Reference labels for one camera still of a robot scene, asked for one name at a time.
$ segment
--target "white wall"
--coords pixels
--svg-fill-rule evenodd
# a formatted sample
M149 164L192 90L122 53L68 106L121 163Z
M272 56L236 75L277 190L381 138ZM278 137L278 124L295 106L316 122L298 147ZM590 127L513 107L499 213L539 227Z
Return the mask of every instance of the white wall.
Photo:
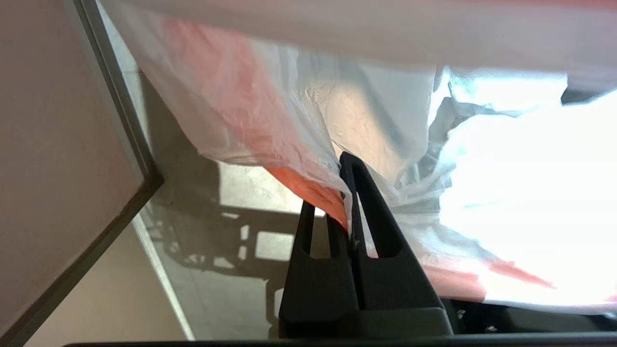
M25 347L184 339L156 273L129 226Z
M0 2L0 335L138 188L65 1Z

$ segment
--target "plastic bag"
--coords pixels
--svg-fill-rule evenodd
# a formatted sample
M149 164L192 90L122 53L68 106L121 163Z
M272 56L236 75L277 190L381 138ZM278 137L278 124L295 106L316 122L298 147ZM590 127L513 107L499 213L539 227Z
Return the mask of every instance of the plastic bag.
M617 80L617 51L598 35L615 32L614 12L589 4L584 9L544 4L530 13L515 2L441 0L106 0L103 5L202 155L262 165L343 225L350 201L338 177L337 154L348 150L363 159L441 296L560 312L617 308L617 288L609 290L612 277L589 295L571 282L556 286L544 272L519 264L524 250L502 253L488 246L493 235L471 232L475 225L457 219L457 211L469 211L457 198L459 189L475 182L469 172L478 169L462 165L467 147L461 143L476 136L470 124L484 123L477 111L461 114L457 105L478 102L473 108L478 110L491 102L453 92L456 103L441 103L457 85L449 76L479 80L461 68L453 73L438 68L560 71L551 84L557 91L535 95L526 107L511 109L516 103L508 102L505 108L489 107L524 121L531 110L559 105L563 72L581 73L587 86L599 89ZM572 22L593 25L578 30ZM584 49L573 46L580 40L587 40ZM536 85L537 76L519 81ZM549 237L544 243L555 241Z
M558 107L567 86L565 73L461 67L450 71L450 94L455 107L459 114L468 117L517 117L542 107Z
M414 205L392 208L421 263L468 269L477 282L464 288L488 303L617 309L615 109L612 92L518 118L475 115L449 131L434 171L411 186Z

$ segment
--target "floor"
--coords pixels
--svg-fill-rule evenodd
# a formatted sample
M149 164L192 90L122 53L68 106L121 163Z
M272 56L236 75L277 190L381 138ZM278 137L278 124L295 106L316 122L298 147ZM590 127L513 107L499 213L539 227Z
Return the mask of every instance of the floor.
M275 338L302 201L261 167L198 155L105 15L104 20L165 177L141 213L138 233L155 250L151 260L170 285L187 337Z

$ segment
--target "metal frame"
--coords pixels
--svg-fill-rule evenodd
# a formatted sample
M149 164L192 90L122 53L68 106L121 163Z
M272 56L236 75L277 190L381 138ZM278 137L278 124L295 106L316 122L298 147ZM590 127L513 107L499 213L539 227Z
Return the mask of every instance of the metal frame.
M438 346L617 346L616 333L516 333L455 335L398 340L255 340L78 343L70 347L438 347Z
M117 113L117 117L112 115L112 120L141 184L119 215L102 230L86 251L0 337L0 346L23 346L164 182L147 146L96 1L71 0L68 6L68 10L77 17L79 31L83 28L79 34L87 39L86 53L94 57L91 62L93 67L95 70L100 69L100 74L94 72L102 77L103 92L109 92L105 97L112 101Z

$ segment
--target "beige wall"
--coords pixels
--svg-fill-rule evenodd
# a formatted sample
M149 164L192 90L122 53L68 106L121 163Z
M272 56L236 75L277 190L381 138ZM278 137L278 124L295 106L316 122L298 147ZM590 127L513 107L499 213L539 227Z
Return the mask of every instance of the beige wall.
M0 335L138 188L71 19L0 2Z
M184 340L184 335L133 227L129 226L26 347L137 340Z

